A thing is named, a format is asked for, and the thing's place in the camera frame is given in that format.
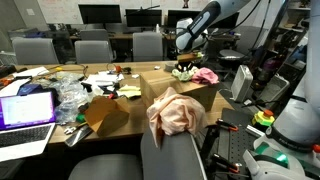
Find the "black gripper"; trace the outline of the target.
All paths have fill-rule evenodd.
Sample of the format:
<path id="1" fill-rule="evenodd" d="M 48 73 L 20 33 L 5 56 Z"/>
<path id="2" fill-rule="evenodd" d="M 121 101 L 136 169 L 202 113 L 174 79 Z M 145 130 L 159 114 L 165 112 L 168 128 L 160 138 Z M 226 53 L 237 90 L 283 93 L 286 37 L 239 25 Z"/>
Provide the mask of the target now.
<path id="1" fill-rule="evenodd" d="M 180 72 L 189 71 L 193 67 L 193 62 L 199 58 L 197 53 L 180 54 L 177 56 L 176 69 Z"/>

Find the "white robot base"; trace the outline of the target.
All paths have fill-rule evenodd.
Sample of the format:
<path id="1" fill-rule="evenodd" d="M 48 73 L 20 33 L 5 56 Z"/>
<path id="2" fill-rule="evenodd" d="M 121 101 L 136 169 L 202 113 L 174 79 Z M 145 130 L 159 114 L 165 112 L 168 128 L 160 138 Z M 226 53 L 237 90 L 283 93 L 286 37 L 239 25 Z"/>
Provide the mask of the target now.
<path id="1" fill-rule="evenodd" d="M 243 160 L 252 180 L 320 180 L 319 112 L 292 99 Z"/>

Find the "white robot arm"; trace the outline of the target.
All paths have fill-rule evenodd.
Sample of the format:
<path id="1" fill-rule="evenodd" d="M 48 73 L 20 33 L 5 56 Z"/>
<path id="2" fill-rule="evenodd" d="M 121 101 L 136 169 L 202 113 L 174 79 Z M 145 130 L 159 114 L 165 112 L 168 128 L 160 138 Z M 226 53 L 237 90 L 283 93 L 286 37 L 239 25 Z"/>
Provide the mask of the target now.
<path id="1" fill-rule="evenodd" d="M 225 19 L 242 9 L 251 0 L 210 0 L 196 18 L 177 34 L 176 47 L 191 51 L 196 47 L 195 40 L 210 25 Z M 311 0 L 309 18 L 307 64 L 304 81 L 306 101 L 313 108 L 320 106 L 320 0 Z"/>

